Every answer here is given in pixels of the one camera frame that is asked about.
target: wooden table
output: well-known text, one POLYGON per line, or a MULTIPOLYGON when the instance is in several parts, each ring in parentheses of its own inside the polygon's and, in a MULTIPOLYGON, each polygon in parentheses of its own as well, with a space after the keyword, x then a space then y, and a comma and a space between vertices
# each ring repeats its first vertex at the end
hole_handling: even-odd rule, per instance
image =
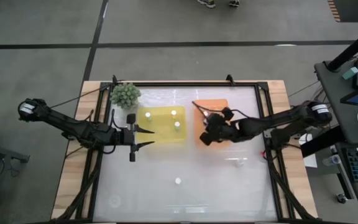
MULTIPOLYGON (((236 81, 236 82, 267 82, 270 92, 270 98, 272 101, 273 112, 279 113, 281 111, 289 110, 290 104, 288 102, 287 92, 285 89, 284 81, 282 80, 263 80, 263 81, 236 81)), ((100 81, 95 82, 84 82, 82 87, 81 94, 88 93, 92 90, 96 90, 100 86, 100 81)), ((76 119, 85 119, 92 109, 96 107, 96 101, 98 98, 98 91, 90 93, 82 98, 78 103, 76 111, 76 119)), ((104 107, 106 106, 107 97, 104 97, 103 104, 101 108, 100 121, 103 121, 104 118, 104 107)), ((264 102, 264 111, 267 114, 267 107, 264 102)), ((79 144, 75 141, 72 141, 68 145, 67 153, 74 151, 79 148, 79 144)), ((295 194, 295 197, 299 202, 306 208, 306 210, 314 217, 317 217, 317 211, 314 204, 313 196, 311 193, 308 176, 306 173, 306 168, 303 163, 302 153, 298 148, 295 147, 286 147, 283 151, 283 159, 285 163, 285 168, 288 177, 288 183, 291 188, 291 191, 295 194)), ((63 165, 62 175, 60 177, 60 183, 57 190, 57 195, 55 199, 55 205, 53 206, 52 218, 59 217, 71 204, 77 193, 80 191, 81 180, 83 177, 83 170, 85 166, 86 159, 86 149, 81 149, 80 151, 72 154, 68 159, 65 160, 63 165)), ((283 208, 283 216, 288 217, 288 211, 286 209, 285 197, 280 191, 280 199, 283 208)), ((88 211, 89 204, 89 194, 85 198, 84 211, 88 211)))

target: yellow tray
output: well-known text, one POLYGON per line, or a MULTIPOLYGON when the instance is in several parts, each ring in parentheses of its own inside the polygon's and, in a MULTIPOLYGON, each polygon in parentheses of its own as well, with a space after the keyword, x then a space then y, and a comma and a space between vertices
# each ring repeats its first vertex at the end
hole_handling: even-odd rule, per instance
POLYGON ((165 106, 154 108, 139 108, 136 115, 137 124, 155 134, 137 133, 137 142, 155 141, 156 143, 182 142, 186 139, 186 116, 184 106, 165 106), (146 118, 146 113, 151 114, 151 120, 146 118), (179 130, 175 129, 175 122, 180 122, 179 130))

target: concrete floor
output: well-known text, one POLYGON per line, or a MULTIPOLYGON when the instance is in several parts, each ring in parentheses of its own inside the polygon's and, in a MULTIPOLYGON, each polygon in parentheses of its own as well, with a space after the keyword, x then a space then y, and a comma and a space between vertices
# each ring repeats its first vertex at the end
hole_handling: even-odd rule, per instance
MULTIPOLYGON (((102 0, 0 0, 0 44, 90 43, 102 0)), ((325 0, 247 0, 237 10, 217 1, 209 10, 195 0, 110 0, 100 43, 184 41, 353 40, 358 24, 337 23, 325 0)), ((98 49, 90 80, 285 80, 287 93, 316 81, 314 63, 344 45, 98 49)), ((50 218, 67 146, 60 131, 18 121, 17 105, 43 98, 50 105, 78 96, 89 49, 0 50, 0 145, 28 153, 20 176, 7 178, 0 223, 50 218)), ((317 86, 290 98, 307 100, 317 86)), ((76 102, 58 107, 74 115, 76 102)), ((319 217, 358 223, 357 201, 340 205, 332 177, 311 177, 319 217)))

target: green plant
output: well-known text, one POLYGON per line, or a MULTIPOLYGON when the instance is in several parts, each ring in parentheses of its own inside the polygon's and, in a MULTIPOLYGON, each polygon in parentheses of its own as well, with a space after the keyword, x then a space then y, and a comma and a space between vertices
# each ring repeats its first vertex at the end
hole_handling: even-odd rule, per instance
POLYGON ((122 109, 131 109, 137 105, 138 97, 140 90, 132 83, 124 83, 114 87, 110 100, 122 109))

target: person's foot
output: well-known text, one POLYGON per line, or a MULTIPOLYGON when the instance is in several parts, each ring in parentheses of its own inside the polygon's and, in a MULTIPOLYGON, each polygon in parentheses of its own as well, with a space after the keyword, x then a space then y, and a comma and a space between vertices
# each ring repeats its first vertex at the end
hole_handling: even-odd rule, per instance
POLYGON ((239 7, 240 6, 240 0, 232 0, 232 1, 230 1, 229 6, 231 6, 231 7, 239 7))
POLYGON ((200 4, 205 5, 206 7, 213 9, 215 8, 215 1, 214 0, 197 0, 200 4))

